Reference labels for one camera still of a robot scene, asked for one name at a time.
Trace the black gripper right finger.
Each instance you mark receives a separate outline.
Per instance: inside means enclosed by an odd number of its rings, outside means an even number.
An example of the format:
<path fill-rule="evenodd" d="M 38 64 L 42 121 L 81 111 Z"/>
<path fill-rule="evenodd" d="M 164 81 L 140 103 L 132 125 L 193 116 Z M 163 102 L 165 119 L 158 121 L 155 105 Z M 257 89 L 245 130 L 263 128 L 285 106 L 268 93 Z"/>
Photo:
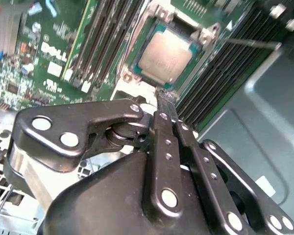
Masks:
<path fill-rule="evenodd" d="M 197 142 L 192 129 L 179 120 L 173 94 L 167 94 L 167 108 L 211 233 L 294 235 L 292 219 L 220 146 L 212 140 Z"/>

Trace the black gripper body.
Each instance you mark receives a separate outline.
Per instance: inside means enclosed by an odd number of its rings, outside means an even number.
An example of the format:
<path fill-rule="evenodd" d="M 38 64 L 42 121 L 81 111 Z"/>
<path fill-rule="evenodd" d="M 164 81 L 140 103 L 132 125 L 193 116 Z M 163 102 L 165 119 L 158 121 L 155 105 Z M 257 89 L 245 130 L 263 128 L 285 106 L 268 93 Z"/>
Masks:
<path fill-rule="evenodd" d="M 144 189 L 153 154 L 130 154 L 73 184 L 52 202 L 45 235 L 208 235 L 204 203 L 191 172 L 181 169 L 184 212 L 172 226 L 150 222 Z"/>

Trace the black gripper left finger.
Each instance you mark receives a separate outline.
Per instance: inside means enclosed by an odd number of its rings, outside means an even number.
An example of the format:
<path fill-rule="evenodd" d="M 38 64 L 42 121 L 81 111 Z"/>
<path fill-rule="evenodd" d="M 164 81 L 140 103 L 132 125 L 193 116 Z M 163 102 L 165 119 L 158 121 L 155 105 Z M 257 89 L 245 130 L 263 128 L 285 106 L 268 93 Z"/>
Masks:
<path fill-rule="evenodd" d="M 156 107 L 119 99 L 20 111 L 8 149 L 9 178 L 21 178 L 48 212 L 73 184 L 130 154 L 153 154 L 143 212 L 148 220 L 179 220 L 184 204 L 175 122 L 167 95 L 156 97 Z"/>

